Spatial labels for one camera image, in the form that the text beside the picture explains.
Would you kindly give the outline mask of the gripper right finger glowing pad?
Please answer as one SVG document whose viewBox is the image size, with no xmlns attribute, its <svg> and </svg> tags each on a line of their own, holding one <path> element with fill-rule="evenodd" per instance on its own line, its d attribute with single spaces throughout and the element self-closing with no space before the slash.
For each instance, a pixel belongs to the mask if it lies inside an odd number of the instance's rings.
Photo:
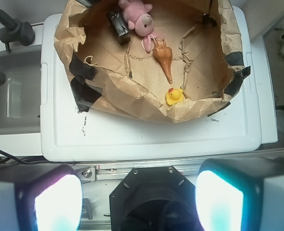
<svg viewBox="0 0 284 231">
<path fill-rule="evenodd" d="M 206 231 L 284 231 L 284 157 L 207 159 L 195 201 Z"/>
</svg>

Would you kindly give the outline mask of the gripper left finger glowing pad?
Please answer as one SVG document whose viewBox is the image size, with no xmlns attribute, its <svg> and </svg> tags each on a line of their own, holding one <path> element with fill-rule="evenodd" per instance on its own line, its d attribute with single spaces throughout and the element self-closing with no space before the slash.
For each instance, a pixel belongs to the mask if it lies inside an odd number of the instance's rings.
<svg viewBox="0 0 284 231">
<path fill-rule="evenodd" d="M 68 164 L 0 165 L 0 231 L 75 231 L 82 200 Z"/>
</svg>

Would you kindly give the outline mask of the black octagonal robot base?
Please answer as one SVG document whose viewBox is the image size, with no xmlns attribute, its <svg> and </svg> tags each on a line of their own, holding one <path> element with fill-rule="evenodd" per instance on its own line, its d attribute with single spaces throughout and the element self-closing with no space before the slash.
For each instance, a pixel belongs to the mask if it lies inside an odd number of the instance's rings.
<svg viewBox="0 0 284 231">
<path fill-rule="evenodd" d="M 111 192 L 113 231 L 198 231 L 195 186 L 173 166 L 133 168 Z"/>
</svg>

